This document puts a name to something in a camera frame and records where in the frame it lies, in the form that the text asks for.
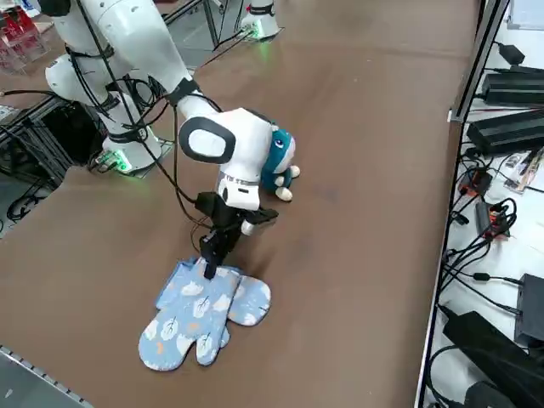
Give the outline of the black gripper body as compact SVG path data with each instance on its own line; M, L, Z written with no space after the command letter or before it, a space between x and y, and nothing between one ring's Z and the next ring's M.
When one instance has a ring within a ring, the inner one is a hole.
M274 209L229 207L215 192L199 193L195 208L212 220L214 230L239 230L243 235L252 235L258 228L274 223L279 215Z

